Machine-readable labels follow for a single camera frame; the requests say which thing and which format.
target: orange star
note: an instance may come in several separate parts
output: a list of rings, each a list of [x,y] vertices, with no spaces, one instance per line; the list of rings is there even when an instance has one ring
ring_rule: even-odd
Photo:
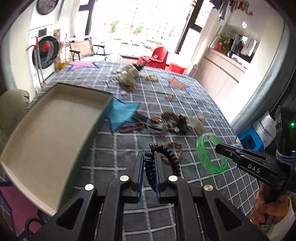
[[[176,79],[166,79],[170,84],[170,87],[178,87],[180,90],[186,91],[185,87],[188,87],[187,85],[181,83],[179,80]]]

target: green bracelet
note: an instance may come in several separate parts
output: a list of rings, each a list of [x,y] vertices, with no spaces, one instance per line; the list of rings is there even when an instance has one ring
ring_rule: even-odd
[[[213,133],[204,133],[196,141],[196,153],[204,168],[211,174],[222,173],[228,168],[228,159],[225,156],[221,157],[221,168],[218,169],[213,165],[205,150],[205,142],[212,142],[214,145],[220,144],[221,141]]]

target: triangular cutout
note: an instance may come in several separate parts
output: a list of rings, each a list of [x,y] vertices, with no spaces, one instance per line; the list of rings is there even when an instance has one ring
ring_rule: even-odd
[[[227,206],[224,205],[224,203],[220,199],[216,198],[215,204],[217,206],[218,212],[226,231],[233,230],[242,225],[242,222],[233,214],[233,212]]]
[[[60,217],[58,217],[56,220],[56,225],[68,230],[72,230],[76,223],[83,201],[83,198],[77,199],[73,205],[71,205]]]

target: red bucket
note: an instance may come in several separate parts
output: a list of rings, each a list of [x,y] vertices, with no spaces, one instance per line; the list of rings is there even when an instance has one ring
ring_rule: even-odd
[[[175,63],[170,63],[168,70],[175,73],[183,74],[186,68],[183,68]]]

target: open box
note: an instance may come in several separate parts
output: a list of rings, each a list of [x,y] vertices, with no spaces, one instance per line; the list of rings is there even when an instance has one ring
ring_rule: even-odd
[[[49,215],[72,195],[83,159],[112,108],[112,94],[56,84],[28,111],[0,157],[11,181]]]

